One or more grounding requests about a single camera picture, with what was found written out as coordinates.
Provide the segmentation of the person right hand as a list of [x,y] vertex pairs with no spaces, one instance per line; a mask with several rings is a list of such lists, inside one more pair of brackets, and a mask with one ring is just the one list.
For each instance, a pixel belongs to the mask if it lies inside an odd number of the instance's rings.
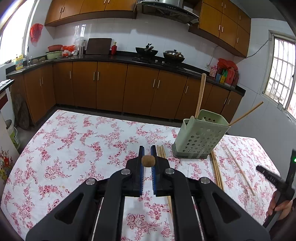
[[280,214],[278,220],[282,220],[282,219],[286,218],[290,214],[291,209],[292,209],[293,201],[292,200],[286,200],[286,201],[282,202],[281,204],[276,205],[276,201],[275,201],[276,194],[277,194],[277,192],[275,191],[273,193],[272,199],[271,199],[269,207],[267,209],[266,216],[267,217],[271,216],[274,211],[275,212],[280,212],[281,211],[281,214]]

